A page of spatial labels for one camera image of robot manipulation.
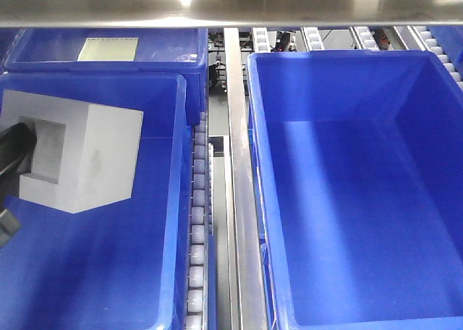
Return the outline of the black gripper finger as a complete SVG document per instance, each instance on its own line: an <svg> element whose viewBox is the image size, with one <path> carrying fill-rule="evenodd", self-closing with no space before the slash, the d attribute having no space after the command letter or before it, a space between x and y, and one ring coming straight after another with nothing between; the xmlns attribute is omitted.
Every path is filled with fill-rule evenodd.
<svg viewBox="0 0 463 330"><path fill-rule="evenodd" d="M4 247L21 229L19 220L7 209L0 214L0 247Z"/></svg>
<svg viewBox="0 0 463 330"><path fill-rule="evenodd" d="M35 147L35 133L23 122L1 132L1 177L14 174Z"/></svg>

